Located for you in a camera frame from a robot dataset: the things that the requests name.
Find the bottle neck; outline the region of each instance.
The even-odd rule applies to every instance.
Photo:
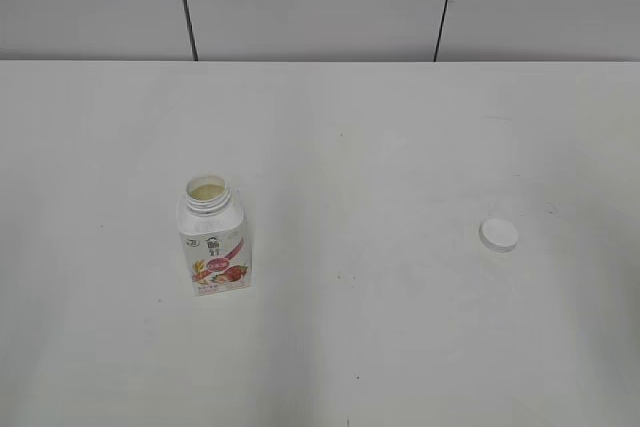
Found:
[[[196,215],[213,215],[231,201],[231,192],[222,177],[201,175],[191,179],[185,192],[188,209]]]
[[[196,215],[213,215],[221,212],[229,205],[231,201],[231,192],[225,188],[222,194],[211,200],[196,200],[189,194],[185,194],[187,198],[187,207]]]

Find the plastic bottle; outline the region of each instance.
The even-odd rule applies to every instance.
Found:
[[[196,295],[250,285],[247,220],[240,200],[222,177],[193,178],[178,199],[176,217]]]

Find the panel seam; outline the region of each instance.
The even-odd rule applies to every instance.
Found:
[[[191,14],[189,12],[189,2],[182,0],[184,9],[184,17],[187,21],[187,33],[189,34],[189,43],[191,44],[191,56],[195,62],[198,61],[198,50],[196,49],[196,38],[193,35],[193,24],[191,23]]]
[[[442,18],[440,19],[440,28],[438,29],[438,41],[436,42],[436,49],[433,53],[433,61],[438,61],[438,54],[440,53],[440,42],[442,41],[442,32],[444,30],[444,22],[447,18],[447,9],[449,8],[449,0],[444,0],[444,7],[442,9]]]

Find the bottle cap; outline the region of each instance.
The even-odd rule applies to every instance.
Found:
[[[494,252],[511,252],[518,238],[518,230],[508,220],[487,219],[480,226],[480,240]]]

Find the product label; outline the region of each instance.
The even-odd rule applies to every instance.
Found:
[[[180,234],[196,295],[248,287],[251,245],[246,222],[215,234]]]

